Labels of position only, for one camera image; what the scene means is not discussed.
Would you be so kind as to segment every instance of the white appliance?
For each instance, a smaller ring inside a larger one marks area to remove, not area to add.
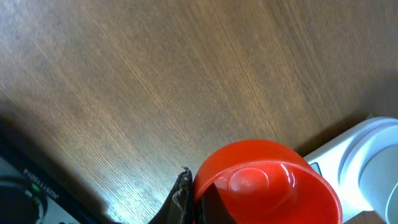
[[[398,223],[398,119],[367,119],[304,159],[338,194],[343,222],[375,210]]]

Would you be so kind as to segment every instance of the black device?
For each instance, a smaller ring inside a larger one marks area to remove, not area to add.
[[[0,118],[0,223],[100,223],[25,153],[39,150],[12,121]]]

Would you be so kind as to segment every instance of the white plastic container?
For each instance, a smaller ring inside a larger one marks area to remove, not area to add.
[[[398,223],[398,145],[377,153],[359,180],[362,195],[388,224]]]

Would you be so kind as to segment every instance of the red bowl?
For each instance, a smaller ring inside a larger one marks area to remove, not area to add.
[[[212,183],[237,223],[343,223],[328,182],[276,142],[240,141],[212,154],[195,177],[195,205]]]

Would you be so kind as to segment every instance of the wood grain surface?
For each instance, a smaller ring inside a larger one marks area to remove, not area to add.
[[[397,16],[393,0],[3,0],[0,100],[110,219],[146,223],[181,166],[233,141],[304,156],[398,116]],[[349,222],[365,223],[382,221]]]

